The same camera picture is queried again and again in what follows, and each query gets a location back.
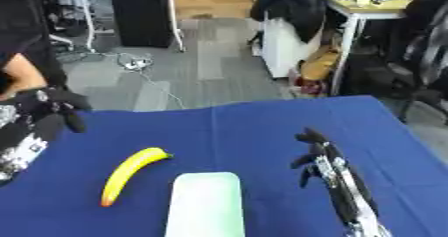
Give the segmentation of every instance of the table leg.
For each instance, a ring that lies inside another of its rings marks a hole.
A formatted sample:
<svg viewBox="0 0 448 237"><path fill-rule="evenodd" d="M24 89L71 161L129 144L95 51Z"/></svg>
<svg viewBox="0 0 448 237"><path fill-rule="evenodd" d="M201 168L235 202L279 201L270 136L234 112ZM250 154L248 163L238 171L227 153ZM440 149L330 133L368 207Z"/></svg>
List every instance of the table leg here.
<svg viewBox="0 0 448 237"><path fill-rule="evenodd" d="M360 19L358 24L358 38L361 38L362 33L364 32L364 28L366 27L367 19Z"/></svg>
<svg viewBox="0 0 448 237"><path fill-rule="evenodd" d="M176 18L176 6L174 0L168 0L169 14L170 14L170 22L171 22L171 30L173 32L174 38L176 39L177 45L179 46L180 52L185 52L185 45L182 41L182 30L179 29L177 25Z"/></svg>
<svg viewBox="0 0 448 237"><path fill-rule="evenodd" d="M90 3L89 3L89 0L81 0L81 2L82 2L82 9L84 11L84 16L86 18L87 28L88 28L86 47L91 52L95 52L95 49L92 48L92 43L93 43L93 40L95 39L95 26L93 25L93 18L92 18L92 14L90 12Z"/></svg>
<svg viewBox="0 0 448 237"><path fill-rule="evenodd" d="M341 57L339 59L338 65L336 67L333 82L331 85L332 96L336 96L339 94L339 88L341 86L342 75L344 74L344 66L347 61L348 55L350 54L350 49L352 47L353 39L356 33L356 27L358 25L359 15L351 14L347 20L346 27L344 30L344 35L342 36L342 51Z"/></svg>

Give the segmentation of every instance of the black jacket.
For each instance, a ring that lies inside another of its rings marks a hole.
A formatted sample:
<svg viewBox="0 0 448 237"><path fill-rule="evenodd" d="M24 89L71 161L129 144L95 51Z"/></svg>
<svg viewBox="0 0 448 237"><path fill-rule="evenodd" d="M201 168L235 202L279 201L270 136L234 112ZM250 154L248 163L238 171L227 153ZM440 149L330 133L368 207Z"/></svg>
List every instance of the black jacket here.
<svg viewBox="0 0 448 237"><path fill-rule="evenodd" d="M66 75L52 50L39 0L0 0L0 92L8 85L1 69L22 53L52 86L65 86Z"/></svg>
<svg viewBox="0 0 448 237"><path fill-rule="evenodd" d="M324 20L324 0L258 0L251 9L251 18L264 21L282 18L292 24L303 42L309 42L319 31Z"/></svg>

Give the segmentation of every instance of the robot finger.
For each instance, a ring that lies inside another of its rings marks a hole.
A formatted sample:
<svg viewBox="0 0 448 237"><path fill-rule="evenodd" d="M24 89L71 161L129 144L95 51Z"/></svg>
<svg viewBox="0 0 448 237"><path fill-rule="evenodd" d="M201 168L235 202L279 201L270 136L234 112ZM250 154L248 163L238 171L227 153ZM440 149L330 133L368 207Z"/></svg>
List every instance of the robot finger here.
<svg viewBox="0 0 448 237"><path fill-rule="evenodd" d="M305 164L312 163L312 162L314 162L316 157L317 157L317 155L315 155L315 154L305 154L303 156L300 156L299 158L297 158L295 161L293 161L291 163L291 169L297 169Z"/></svg>

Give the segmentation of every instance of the blue tablecloth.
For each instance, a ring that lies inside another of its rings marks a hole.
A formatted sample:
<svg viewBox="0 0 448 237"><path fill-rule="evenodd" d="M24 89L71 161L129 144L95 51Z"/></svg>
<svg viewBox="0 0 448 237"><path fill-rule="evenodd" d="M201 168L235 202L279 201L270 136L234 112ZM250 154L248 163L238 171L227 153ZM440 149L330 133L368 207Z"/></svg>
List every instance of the blue tablecloth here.
<svg viewBox="0 0 448 237"><path fill-rule="evenodd" d="M323 184L298 187L290 162L307 151L305 126L336 144L398 237L448 236L448 171L370 97L242 103L157 113L85 115L87 134L61 138L0 189L0 235L163 237L173 180L181 173L230 171L243 188L248 237L341 236ZM116 204L99 206L104 183L146 147L175 154L142 169Z"/></svg>

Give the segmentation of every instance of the banana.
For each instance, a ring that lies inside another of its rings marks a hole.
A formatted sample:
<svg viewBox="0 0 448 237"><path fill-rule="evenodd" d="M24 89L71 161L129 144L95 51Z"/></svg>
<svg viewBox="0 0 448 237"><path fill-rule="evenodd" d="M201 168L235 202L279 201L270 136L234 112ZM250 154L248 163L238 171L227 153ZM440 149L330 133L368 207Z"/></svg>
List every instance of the banana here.
<svg viewBox="0 0 448 237"><path fill-rule="evenodd" d="M138 170L150 163L171 157L173 157L173 155L166 153L160 148L153 147L141 150L126 159L109 177L109 180L103 190L101 206L111 206L118 198L118 195L120 195L121 190L124 188L128 180Z"/></svg>

